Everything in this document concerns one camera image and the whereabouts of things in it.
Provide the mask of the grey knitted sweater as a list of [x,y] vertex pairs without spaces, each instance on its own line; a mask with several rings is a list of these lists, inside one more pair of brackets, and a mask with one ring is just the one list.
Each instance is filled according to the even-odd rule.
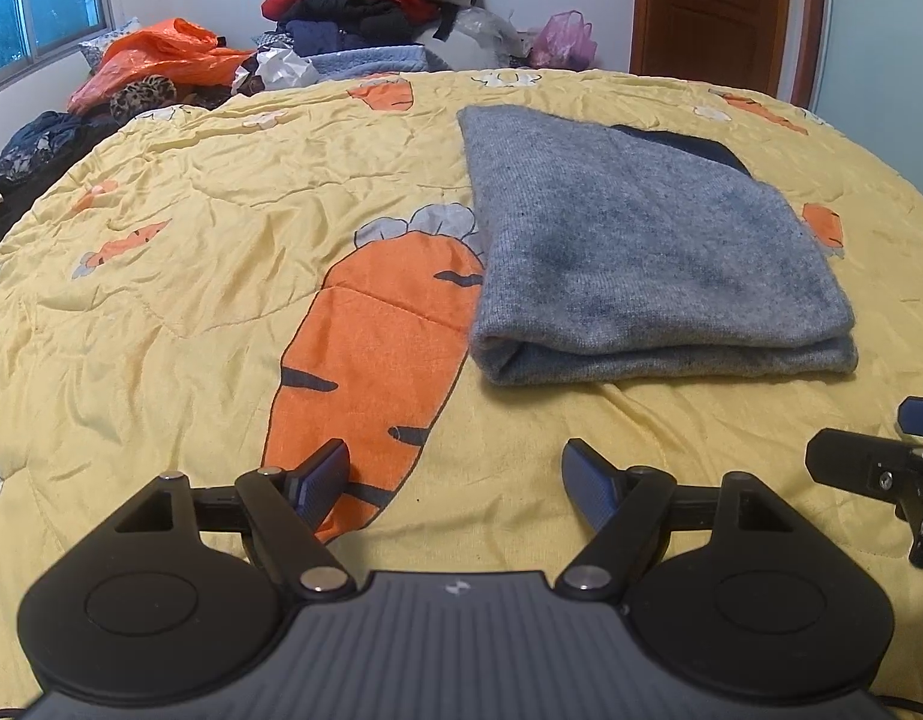
[[459,113],[486,275],[470,353],[497,385],[850,374],[847,294],[772,185],[635,160],[611,127]]

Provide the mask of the dark navy garment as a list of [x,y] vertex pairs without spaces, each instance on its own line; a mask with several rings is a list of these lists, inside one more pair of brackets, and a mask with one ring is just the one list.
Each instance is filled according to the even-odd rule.
[[715,140],[666,130],[642,130],[622,124],[611,125],[611,130],[624,133],[632,140],[645,142],[645,146],[633,148],[637,153],[635,160],[642,164],[651,164],[653,171],[660,171],[662,167],[669,167],[671,164],[705,161],[729,167],[743,176],[752,177],[746,164],[728,146]]

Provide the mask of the yellow carrot print quilt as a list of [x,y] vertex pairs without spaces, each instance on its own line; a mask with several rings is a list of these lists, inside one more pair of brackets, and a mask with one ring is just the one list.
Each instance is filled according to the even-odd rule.
[[[496,104],[728,146],[822,245],[855,309],[853,377],[484,379],[456,116]],[[803,463],[820,429],[888,436],[923,397],[923,195],[808,110],[609,71],[398,73],[180,107],[100,143],[0,244],[0,709],[38,691],[25,590],[159,473],[214,486],[264,465],[289,359],[352,387],[299,400],[303,450],[395,450],[390,502],[346,500],[324,527],[352,572],[559,572],[587,536],[560,484],[574,437],[689,484],[746,470],[888,592],[876,687],[923,702],[909,528]]]

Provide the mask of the white wardrobe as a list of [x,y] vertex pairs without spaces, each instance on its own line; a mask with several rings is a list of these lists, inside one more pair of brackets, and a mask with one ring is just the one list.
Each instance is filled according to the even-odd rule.
[[813,109],[923,193],[923,0],[827,0]]

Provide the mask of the silver crumpled plastic bag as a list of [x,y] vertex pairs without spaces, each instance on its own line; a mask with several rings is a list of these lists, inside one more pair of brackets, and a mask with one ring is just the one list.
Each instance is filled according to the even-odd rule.
[[266,49],[250,55],[235,70],[230,91],[253,96],[261,91],[306,88],[319,81],[320,73],[312,62],[294,50]]

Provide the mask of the leopard print garment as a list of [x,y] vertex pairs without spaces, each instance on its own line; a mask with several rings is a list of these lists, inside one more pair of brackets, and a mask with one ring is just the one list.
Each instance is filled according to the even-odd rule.
[[144,76],[128,83],[110,98],[110,115],[120,124],[126,124],[136,115],[159,109],[176,101],[175,83],[162,75]]

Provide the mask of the dark blue floral garment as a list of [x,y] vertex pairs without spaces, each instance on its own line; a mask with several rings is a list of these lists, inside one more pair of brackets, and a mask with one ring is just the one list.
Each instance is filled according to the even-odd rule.
[[47,110],[9,138],[0,153],[0,192],[9,193],[50,169],[66,171],[79,160],[91,122],[80,115]]

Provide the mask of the light blue fleece blanket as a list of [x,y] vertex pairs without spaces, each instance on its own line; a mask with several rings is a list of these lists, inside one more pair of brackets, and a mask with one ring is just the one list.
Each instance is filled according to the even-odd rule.
[[320,80],[354,80],[382,73],[430,70],[429,54],[417,44],[340,50],[310,55],[308,62]]

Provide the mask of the orange plastic bag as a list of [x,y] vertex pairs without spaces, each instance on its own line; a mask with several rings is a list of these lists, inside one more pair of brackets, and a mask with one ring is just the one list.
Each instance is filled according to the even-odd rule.
[[113,41],[98,70],[69,96],[68,110],[82,114],[152,75],[180,86],[229,86],[253,55],[253,50],[222,46],[216,32],[182,18],[159,21]]

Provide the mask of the pink plastic bag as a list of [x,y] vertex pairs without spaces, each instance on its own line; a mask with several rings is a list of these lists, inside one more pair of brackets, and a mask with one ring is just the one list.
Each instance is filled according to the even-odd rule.
[[578,10],[551,16],[534,37],[528,62],[533,68],[583,71],[593,67],[598,44],[593,25]]

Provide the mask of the grey white stuffed bag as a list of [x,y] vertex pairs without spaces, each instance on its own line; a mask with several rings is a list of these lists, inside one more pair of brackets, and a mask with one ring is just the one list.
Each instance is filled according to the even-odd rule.
[[495,70],[526,64],[520,32],[502,16],[484,8],[462,8],[452,29],[426,29],[418,38],[430,54],[452,70]]

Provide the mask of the brown wooden door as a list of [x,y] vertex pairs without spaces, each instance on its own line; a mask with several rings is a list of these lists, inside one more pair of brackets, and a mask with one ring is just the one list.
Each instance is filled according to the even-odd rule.
[[633,0],[630,70],[754,89],[806,107],[827,0]]

